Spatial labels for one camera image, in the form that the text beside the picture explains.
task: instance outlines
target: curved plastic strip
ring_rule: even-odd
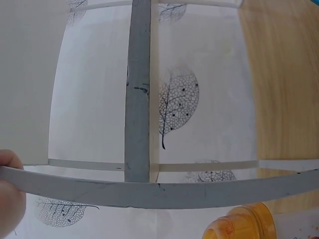
[[[92,4],[77,8],[71,8],[70,12],[78,12],[78,11],[88,11],[99,8],[113,7],[113,6],[128,6],[132,5],[132,0],[124,0],[124,1],[111,1],[99,4]],[[160,3],[165,4],[194,4],[194,5],[207,5],[207,6],[222,6],[222,7],[230,7],[230,8],[239,8],[240,3],[236,2],[226,2],[221,0],[160,0]]]
[[[83,180],[0,167],[0,180],[27,193],[97,206],[200,209],[278,199],[319,188],[319,170],[217,183],[123,183]]]

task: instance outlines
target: orange plastic container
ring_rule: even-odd
[[[236,207],[213,221],[202,239],[319,239],[319,208],[272,215],[263,203]]]
[[[276,239],[273,217],[263,203],[236,207],[213,221],[202,239]]]

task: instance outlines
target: white cardboard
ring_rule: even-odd
[[[48,163],[53,82],[69,8],[65,0],[0,2],[0,148]]]

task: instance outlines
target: wooden surface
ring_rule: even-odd
[[[319,7],[310,0],[244,0],[239,16],[258,157],[319,158]]]
[[[151,52],[150,52],[150,106],[160,104],[159,69],[159,5],[151,0]],[[150,182],[157,181],[160,172],[160,112],[158,107],[150,107]]]
[[[259,178],[283,176],[294,173],[293,171],[259,168]],[[286,213],[319,207],[319,190],[299,194],[296,196],[264,202],[272,213]]]

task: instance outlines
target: gray plastic strip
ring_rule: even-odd
[[[83,180],[0,167],[0,180],[27,193],[97,206],[217,208],[262,202],[319,188],[319,170],[217,183],[123,183]]]
[[[125,102],[126,182],[150,181],[151,0],[133,0]]]

